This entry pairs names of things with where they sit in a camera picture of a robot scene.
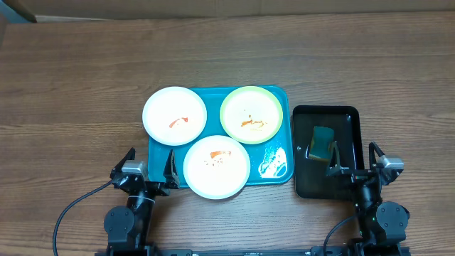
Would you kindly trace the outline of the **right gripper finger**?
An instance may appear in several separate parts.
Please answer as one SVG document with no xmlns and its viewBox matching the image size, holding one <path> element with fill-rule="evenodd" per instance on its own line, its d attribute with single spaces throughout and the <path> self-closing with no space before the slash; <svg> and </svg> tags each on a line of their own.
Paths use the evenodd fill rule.
<svg viewBox="0 0 455 256">
<path fill-rule="evenodd" d="M 326 175 L 339 175 L 341 171 L 341 160 L 337 141 L 331 143 L 330 153 L 331 159 L 326 169 Z"/>
<path fill-rule="evenodd" d="M 383 157 L 384 157 L 385 153 L 381 150 L 381 148 L 375 142 L 369 143 L 368 155 L 369 155 L 370 170 L 384 168 Z"/>
</svg>

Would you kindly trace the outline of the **white plate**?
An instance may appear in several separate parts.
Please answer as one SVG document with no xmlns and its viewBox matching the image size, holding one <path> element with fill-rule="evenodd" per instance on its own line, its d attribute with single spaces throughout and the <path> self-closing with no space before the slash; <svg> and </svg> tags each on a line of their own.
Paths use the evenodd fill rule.
<svg viewBox="0 0 455 256">
<path fill-rule="evenodd" d="M 234 139 L 213 135 L 197 141 L 186 153 L 183 176 L 199 196 L 222 200 L 240 192 L 250 177 L 250 157 Z"/>
<path fill-rule="evenodd" d="M 165 87 L 146 101 L 142 122 L 148 135 L 168 146 L 196 139 L 205 128 L 207 109 L 201 97 L 185 87 Z"/>
</svg>

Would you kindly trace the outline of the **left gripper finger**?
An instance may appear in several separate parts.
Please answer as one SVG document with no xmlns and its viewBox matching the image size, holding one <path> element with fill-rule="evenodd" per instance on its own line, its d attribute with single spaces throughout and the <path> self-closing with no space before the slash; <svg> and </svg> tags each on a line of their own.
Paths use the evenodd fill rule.
<svg viewBox="0 0 455 256">
<path fill-rule="evenodd" d="M 119 161 L 118 164 L 116 164 L 113 169 L 111 170 L 111 173 L 109 175 L 110 178 L 114 178 L 117 174 L 122 172 L 122 167 L 126 163 L 126 161 L 129 160 L 135 160 L 135 154 L 136 154 L 136 149 L 132 147 L 127 154 L 124 156 L 122 160 Z"/>
<path fill-rule="evenodd" d="M 164 178 L 166 179 L 164 186 L 169 189 L 179 189 L 180 181 L 176 170 L 176 161 L 174 150 L 170 150 L 166 165 L 164 167 Z"/>
</svg>

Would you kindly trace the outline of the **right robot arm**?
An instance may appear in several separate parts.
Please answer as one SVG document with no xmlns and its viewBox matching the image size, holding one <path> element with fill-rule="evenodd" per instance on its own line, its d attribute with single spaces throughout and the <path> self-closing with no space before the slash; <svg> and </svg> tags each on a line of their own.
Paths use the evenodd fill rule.
<svg viewBox="0 0 455 256">
<path fill-rule="evenodd" d="M 328 254 L 332 234 L 352 220 L 358 221 L 360 237 L 349 240 L 341 248 L 341 255 L 409 255 L 410 249 L 401 247 L 400 243 L 406 239 L 410 212 L 398 203 L 384 201 L 381 196 L 382 188 L 404 171 L 404 161 L 385 154 L 375 142 L 369 144 L 368 169 L 341 166 L 337 142 L 331 143 L 331 153 L 326 175 L 340 180 L 341 187 L 350 191 L 355 214 L 329 231 L 323 242 L 323 255 Z"/>
</svg>

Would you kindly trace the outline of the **green yellow sponge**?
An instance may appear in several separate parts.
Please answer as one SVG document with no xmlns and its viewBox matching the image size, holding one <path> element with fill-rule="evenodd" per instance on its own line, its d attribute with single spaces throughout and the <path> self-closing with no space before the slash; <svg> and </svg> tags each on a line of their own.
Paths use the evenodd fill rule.
<svg viewBox="0 0 455 256">
<path fill-rule="evenodd" d="M 332 128 L 315 126 L 309 147 L 309 158 L 317 161 L 330 161 L 334 134 Z"/>
</svg>

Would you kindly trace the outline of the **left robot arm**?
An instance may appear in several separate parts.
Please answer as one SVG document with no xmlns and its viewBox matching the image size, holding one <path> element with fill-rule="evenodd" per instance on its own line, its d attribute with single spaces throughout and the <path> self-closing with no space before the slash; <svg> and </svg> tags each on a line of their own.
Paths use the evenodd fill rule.
<svg viewBox="0 0 455 256">
<path fill-rule="evenodd" d="M 150 181 L 143 161 L 135 159 L 131 148 L 111 170 L 111 184 L 128 194 L 125 206 L 112 208 L 105 216 L 106 255 L 161 255 L 157 245 L 148 241 L 155 197 L 169 196 L 179 188 L 174 152 L 170 151 L 164 166 L 164 181 Z"/>
</svg>

